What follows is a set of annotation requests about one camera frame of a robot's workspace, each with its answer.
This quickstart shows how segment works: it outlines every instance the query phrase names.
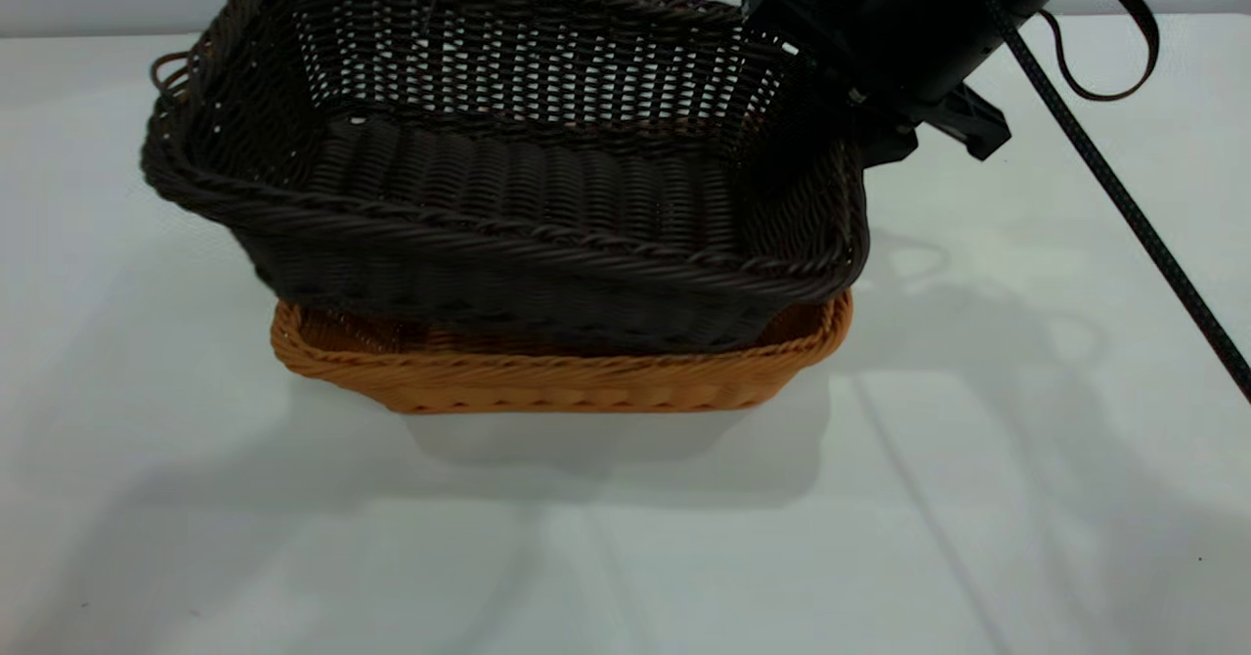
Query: orange wicker basket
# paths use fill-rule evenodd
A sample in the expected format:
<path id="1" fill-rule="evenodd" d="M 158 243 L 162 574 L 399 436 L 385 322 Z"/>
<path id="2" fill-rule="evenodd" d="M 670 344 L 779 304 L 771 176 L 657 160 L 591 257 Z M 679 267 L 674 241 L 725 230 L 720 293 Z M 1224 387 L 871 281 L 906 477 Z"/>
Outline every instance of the orange wicker basket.
<path id="1" fill-rule="evenodd" d="M 274 352 L 288 369 L 363 392 L 399 414 L 488 410 L 747 409 L 847 338 L 852 299 L 778 315 L 753 348 L 714 355 L 609 356 L 468 338 L 279 302 Z"/>

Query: stacked baskets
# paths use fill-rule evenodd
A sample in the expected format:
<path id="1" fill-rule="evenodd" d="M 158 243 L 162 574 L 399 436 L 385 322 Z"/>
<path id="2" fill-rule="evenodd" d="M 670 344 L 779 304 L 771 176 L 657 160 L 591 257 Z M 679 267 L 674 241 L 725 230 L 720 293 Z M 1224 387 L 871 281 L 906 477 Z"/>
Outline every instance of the stacked baskets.
<path id="1" fill-rule="evenodd" d="M 231 229 L 288 366 L 394 410 L 751 405 L 846 334 L 853 134 L 729 5 L 229 0 L 153 78 L 148 182 Z"/>

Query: basket rim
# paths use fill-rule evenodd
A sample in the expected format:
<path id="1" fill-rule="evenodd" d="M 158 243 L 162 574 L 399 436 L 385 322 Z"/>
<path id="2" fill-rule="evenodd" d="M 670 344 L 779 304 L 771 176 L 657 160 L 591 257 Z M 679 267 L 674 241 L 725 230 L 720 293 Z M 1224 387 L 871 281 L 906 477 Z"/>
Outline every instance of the basket rim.
<path id="1" fill-rule="evenodd" d="M 527 356 L 485 355 L 485 352 L 335 352 L 314 348 L 303 338 L 300 325 L 304 308 L 279 300 L 274 311 L 271 342 L 281 362 L 289 369 L 294 361 L 320 361 L 333 366 L 422 366 L 422 369 L 514 369 L 514 370 L 597 370 L 629 371 L 656 369 L 683 369 L 684 371 L 724 370 L 753 362 L 754 374 L 791 374 L 813 365 L 843 342 L 851 329 L 854 304 L 849 289 L 838 298 L 814 309 L 821 316 L 817 330 L 804 338 L 768 344 L 768 346 L 738 349 L 732 352 L 683 352 L 682 355 L 620 355 L 620 356 Z M 284 356 L 283 351 L 298 352 L 299 358 Z M 759 369 L 759 361 L 768 360 L 769 369 Z"/>
<path id="2" fill-rule="evenodd" d="M 704 0 L 603 0 L 638 12 L 701 22 L 737 22 L 732 5 Z M 244 28 L 261 12 L 263 0 L 229 0 L 186 58 L 186 70 L 178 86 L 156 101 L 144 145 L 144 171 L 156 191 L 203 215 L 239 231 L 254 235 L 290 236 L 295 240 L 327 240 L 345 232 L 369 231 L 370 246 L 407 251 L 420 249 L 438 254 L 504 254 L 518 262 L 545 266 L 558 264 L 568 271 L 589 275 L 647 276 L 648 280 L 679 284 L 692 289 L 734 290 L 738 294 L 787 298 L 818 302 L 859 275 L 864 255 L 849 255 L 847 246 L 867 250 L 868 232 L 863 224 L 863 186 L 853 188 L 851 218 L 852 240 L 823 258 L 777 259 L 746 258 L 742 254 L 671 249 L 652 241 L 629 240 L 619 235 L 585 235 L 580 240 L 569 232 L 535 224 L 537 235 L 499 235 L 465 231 L 448 226 L 457 212 L 415 209 L 400 204 L 373 204 L 350 196 L 304 195 L 285 191 L 263 181 L 246 181 L 201 169 L 191 164 L 185 151 L 189 125 L 206 106 L 204 91 L 219 78 L 225 58 L 244 40 Z M 847 155 L 859 160 L 858 150 L 848 144 Z M 153 178 L 155 170 L 174 174 L 174 182 Z M 352 238 L 344 238 L 344 245 Z"/>

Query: black strap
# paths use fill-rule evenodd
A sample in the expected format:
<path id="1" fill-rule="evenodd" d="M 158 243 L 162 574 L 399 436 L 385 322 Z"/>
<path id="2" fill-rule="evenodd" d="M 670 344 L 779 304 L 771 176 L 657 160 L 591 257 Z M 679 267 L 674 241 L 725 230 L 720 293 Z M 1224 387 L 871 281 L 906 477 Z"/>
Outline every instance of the black strap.
<path id="1" fill-rule="evenodd" d="M 1138 238 L 1142 248 L 1147 250 L 1152 262 L 1160 269 L 1161 275 L 1172 286 L 1177 299 L 1181 300 L 1182 306 L 1190 312 L 1195 325 L 1198 326 L 1203 338 L 1207 339 L 1207 344 L 1211 344 L 1212 351 L 1216 352 L 1216 356 L 1225 365 L 1225 370 L 1228 370 L 1233 384 L 1237 384 L 1238 390 L 1247 398 L 1247 401 L 1251 401 L 1251 366 L 1247 366 L 1246 358 L 1242 356 L 1242 352 L 1238 352 L 1238 348 L 1235 346 L 1233 340 L 1230 339 L 1223 326 L 1212 315 L 1211 308 L 1207 308 L 1202 295 L 1191 284 L 1190 276 L 1186 276 L 1181 264 L 1177 262 L 1172 251 L 1160 239 L 1158 232 L 1151 226 L 1142 209 L 1138 208 L 1138 204 L 1135 204 L 1133 196 L 1130 195 L 1130 191 L 1126 191 L 1125 184 L 1121 182 L 1116 171 L 1107 164 L 1107 159 L 1100 152 L 1098 146 L 1095 146 L 1090 135 L 1078 124 L 1072 110 L 1065 104 L 1065 99 L 1060 98 L 1060 91 L 1056 90 L 1055 85 L 1051 85 L 1051 80 L 1042 70 L 1042 66 L 1038 65 L 1038 60 L 1033 56 L 1033 52 L 1030 51 L 1030 46 L 1021 39 L 1016 24 L 1008 15 L 1007 9 L 1003 8 L 1003 2 L 1000 0 L 982 0 L 982 5 L 995 22 L 996 30 L 1003 36 L 1003 41 L 1012 49 L 1017 62 L 1021 64 L 1021 70 L 1025 71 L 1030 82 L 1033 84 L 1035 90 L 1038 91 L 1038 96 L 1042 98 L 1047 109 L 1051 110 L 1051 115 L 1056 118 L 1056 121 L 1065 130 L 1065 135 L 1072 141 L 1078 155 L 1090 166 L 1091 174 L 1095 174 L 1095 178 L 1098 179 L 1100 186 L 1103 186 L 1103 191 L 1112 200 L 1112 205 L 1116 205 L 1116 209 L 1121 211 L 1121 218 L 1125 218 L 1125 221 L 1128 222 L 1131 231 Z"/>
<path id="2" fill-rule="evenodd" d="M 1065 58 L 1065 39 L 1060 31 L 1060 20 L 1055 15 L 1046 10 L 1041 10 L 1038 14 L 1042 15 L 1047 24 L 1051 25 L 1052 34 L 1056 35 L 1056 59 L 1060 61 L 1060 72 L 1065 75 L 1065 80 L 1068 81 L 1068 86 L 1073 89 L 1077 95 L 1087 100 L 1096 100 L 1098 102 L 1113 102 L 1116 100 L 1123 100 L 1130 98 L 1142 88 L 1147 79 L 1156 72 L 1156 64 L 1160 61 L 1160 25 L 1156 24 L 1156 15 L 1152 12 L 1151 8 L 1147 6 L 1146 0 L 1118 0 L 1121 5 L 1130 12 L 1135 22 L 1138 22 L 1138 29 L 1142 30 L 1142 36 L 1147 40 L 1147 70 L 1143 72 L 1142 79 L 1133 85 L 1133 88 L 1115 94 L 1095 92 L 1083 88 L 1077 79 L 1073 78 L 1073 72 L 1068 70 L 1068 59 Z"/>

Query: white table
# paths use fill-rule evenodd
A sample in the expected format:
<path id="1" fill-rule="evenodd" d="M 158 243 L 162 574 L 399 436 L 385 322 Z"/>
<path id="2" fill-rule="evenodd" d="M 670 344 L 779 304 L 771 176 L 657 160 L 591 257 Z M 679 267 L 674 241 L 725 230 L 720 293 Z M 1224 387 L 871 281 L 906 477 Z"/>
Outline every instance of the white table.
<path id="1" fill-rule="evenodd" d="M 1132 81 L 1130 20 L 1066 26 Z M 1251 18 L 1163 32 L 1075 106 L 1251 351 Z M 228 232 L 144 186 L 189 44 L 0 41 L 0 651 L 1251 644 L 1251 410 L 1006 54 L 1016 138 L 871 171 L 852 335 L 773 402 L 404 420 L 288 374 Z"/>

